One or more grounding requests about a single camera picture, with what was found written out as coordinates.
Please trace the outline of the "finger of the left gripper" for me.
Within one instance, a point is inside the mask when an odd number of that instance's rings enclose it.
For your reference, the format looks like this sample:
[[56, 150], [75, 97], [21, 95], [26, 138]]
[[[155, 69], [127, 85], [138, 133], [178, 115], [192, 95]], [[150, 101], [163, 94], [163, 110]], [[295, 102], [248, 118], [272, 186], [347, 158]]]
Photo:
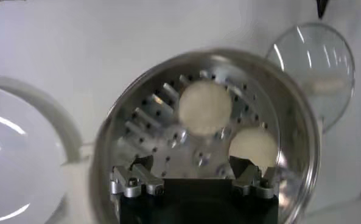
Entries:
[[329, 0], [315, 0], [316, 4], [317, 4], [317, 15], [319, 19], [322, 19], [325, 11], [326, 11], [326, 7], [328, 6], [328, 2]]

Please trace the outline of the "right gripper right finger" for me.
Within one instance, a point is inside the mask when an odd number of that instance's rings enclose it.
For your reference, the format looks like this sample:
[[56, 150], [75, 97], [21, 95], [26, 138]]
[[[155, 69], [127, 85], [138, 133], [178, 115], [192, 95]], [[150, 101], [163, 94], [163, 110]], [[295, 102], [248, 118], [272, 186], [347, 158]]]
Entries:
[[276, 167], [267, 167], [262, 173], [260, 167], [249, 159], [235, 156], [229, 157], [229, 164], [235, 176], [232, 185], [241, 195], [254, 195], [263, 199], [275, 196]]

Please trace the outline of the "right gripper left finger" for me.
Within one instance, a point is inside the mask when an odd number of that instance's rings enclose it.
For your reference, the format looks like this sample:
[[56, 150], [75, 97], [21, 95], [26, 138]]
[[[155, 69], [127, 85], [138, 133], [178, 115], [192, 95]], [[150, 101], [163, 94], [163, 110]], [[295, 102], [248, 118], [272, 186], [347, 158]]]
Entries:
[[143, 193], [160, 196], [164, 193], [164, 180], [150, 171], [153, 156], [135, 158], [130, 166], [114, 166], [110, 173], [111, 195], [136, 198]]

